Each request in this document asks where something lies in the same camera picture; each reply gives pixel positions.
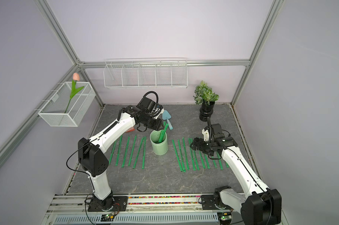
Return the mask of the twelfth green straw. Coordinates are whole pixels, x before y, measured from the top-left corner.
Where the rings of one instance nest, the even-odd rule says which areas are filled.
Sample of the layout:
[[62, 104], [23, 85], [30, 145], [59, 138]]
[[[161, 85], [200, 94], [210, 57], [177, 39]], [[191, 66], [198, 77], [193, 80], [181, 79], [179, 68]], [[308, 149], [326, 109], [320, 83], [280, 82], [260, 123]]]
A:
[[145, 167], [146, 140], [147, 140], [147, 137], [144, 137], [144, 140], [143, 140], [143, 156], [142, 156], [142, 165], [141, 165], [142, 169], [144, 169], [144, 167]]

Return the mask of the fourteenth green straw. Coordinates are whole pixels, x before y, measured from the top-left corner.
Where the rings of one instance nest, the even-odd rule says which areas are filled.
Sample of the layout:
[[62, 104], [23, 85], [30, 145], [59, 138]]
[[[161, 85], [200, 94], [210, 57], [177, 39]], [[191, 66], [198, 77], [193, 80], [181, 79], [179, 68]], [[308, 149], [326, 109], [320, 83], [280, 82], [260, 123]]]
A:
[[133, 158], [133, 154], [134, 154], [134, 149], [135, 149], [135, 145], [136, 145], [136, 139], [137, 139], [137, 135], [134, 136], [134, 141], [133, 141], [133, 145], [131, 148], [131, 153], [130, 153], [130, 158], [129, 158], [129, 162], [128, 162], [128, 167], [131, 165], [132, 162], [132, 158]]

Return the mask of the sixteenth green straw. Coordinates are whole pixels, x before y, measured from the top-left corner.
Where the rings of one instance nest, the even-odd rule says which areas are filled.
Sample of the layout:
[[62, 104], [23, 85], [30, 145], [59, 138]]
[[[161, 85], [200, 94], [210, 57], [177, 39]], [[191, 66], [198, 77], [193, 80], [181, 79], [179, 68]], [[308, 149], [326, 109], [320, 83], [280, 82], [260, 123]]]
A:
[[123, 135], [121, 135], [120, 138], [119, 138], [119, 146], [118, 146], [115, 166], [119, 165], [119, 158], [120, 158], [120, 151], [121, 151], [121, 146], [122, 146], [122, 139], [123, 139]]

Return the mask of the light green metal cup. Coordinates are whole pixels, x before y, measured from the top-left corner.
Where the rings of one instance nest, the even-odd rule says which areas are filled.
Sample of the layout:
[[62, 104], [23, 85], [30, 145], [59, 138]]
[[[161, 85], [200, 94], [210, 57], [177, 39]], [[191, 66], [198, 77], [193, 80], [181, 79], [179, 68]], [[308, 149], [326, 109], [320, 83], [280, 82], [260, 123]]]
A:
[[162, 142], [159, 142], [160, 131], [152, 131], [150, 134], [150, 141], [152, 145], [153, 152], [156, 155], [164, 155], [168, 151], [168, 136], [167, 133], [164, 134]]

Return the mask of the thirteenth green straw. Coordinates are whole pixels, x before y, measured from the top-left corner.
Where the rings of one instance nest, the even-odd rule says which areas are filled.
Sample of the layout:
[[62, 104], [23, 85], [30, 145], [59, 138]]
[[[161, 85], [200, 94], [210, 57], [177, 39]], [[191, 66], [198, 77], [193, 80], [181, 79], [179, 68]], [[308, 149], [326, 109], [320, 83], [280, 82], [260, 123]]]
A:
[[140, 146], [139, 146], [139, 148], [138, 148], [138, 151], [137, 151], [137, 154], [136, 154], [136, 157], [135, 157], [135, 161], [134, 161], [133, 169], [135, 169], [135, 168], [136, 168], [137, 161], [138, 161], [138, 158], [139, 158], [139, 155], [140, 155], [140, 151], [141, 151], [141, 149], [142, 149], [142, 146], [143, 146], [143, 142], [144, 142], [144, 137], [141, 139]]

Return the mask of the fifteenth green straw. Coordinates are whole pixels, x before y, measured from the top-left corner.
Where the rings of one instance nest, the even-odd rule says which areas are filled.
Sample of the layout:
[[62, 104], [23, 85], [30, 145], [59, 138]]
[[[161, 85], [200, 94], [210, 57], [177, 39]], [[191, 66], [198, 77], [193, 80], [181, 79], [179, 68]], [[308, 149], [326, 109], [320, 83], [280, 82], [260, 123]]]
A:
[[130, 143], [130, 136], [127, 137], [127, 142], [126, 142], [126, 146], [125, 146], [125, 153], [124, 153], [124, 157], [123, 157], [121, 168], [125, 167], [125, 162], [126, 162], [126, 157], [127, 157], [127, 151], [128, 151], [129, 143]]

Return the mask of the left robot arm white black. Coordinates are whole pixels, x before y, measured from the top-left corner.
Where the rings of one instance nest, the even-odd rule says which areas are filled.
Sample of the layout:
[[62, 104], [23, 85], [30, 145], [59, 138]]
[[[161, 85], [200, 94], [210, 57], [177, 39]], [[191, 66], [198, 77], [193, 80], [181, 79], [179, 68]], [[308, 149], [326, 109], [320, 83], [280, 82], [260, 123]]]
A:
[[155, 101], [147, 97], [151, 93], [155, 94], [147, 92], [136, 106], [121, 108], [117, 118], [96, 135], [78, 141], [78, 161], [89, 176], [94, 199], [106, 210], [113, 205], [113, 192], [106, 175], [109, 160], [105, 153], [118, 138], [135, 125], [156, 131], [164, 127], [160, 118], [164, 108], [159, 104], [157, 94]]

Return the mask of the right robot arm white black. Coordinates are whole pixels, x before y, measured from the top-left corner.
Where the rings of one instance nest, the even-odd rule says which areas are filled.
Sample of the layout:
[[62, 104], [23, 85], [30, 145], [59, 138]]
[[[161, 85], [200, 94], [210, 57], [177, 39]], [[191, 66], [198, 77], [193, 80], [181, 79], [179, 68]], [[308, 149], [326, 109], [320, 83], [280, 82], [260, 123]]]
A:
[[208, 122], [202, 129], [202, 138], [195, 138], [190, 147], [201, 151], [211, 160], [223, 159], [239, 181], [243, 194], [230, 186], [214, 191], [214, 205], [224, 210], [228, 207], [240, 213], [246, 225], [277, 225], [282, 220], [282, 196], [270, 189], [253, 171], [241, 154], [231, 135], [224, 135], [220, 124]]

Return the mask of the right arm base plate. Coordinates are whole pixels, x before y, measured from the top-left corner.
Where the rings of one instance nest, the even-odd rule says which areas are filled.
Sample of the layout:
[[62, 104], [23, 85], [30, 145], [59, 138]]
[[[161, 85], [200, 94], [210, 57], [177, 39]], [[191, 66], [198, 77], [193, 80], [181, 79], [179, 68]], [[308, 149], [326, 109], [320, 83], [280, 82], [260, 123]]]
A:
[[198, 203], [201, 205], [203, 210], [220, 210], [220, 211], [230, 211], [229, 206], [220, 206], [216, 202], [216, 198], [213, 195], [202, 195], [198, 198]]

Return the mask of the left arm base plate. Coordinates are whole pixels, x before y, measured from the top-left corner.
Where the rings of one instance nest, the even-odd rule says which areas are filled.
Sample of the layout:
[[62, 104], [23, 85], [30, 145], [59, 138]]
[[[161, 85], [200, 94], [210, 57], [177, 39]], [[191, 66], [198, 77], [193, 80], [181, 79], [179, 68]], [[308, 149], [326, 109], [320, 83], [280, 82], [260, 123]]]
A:
[[128, 204], [127, 196], [113, 196], [105, 200], [98, 200], [93, 197], [89, 203], [89, 212], [124, 212]]

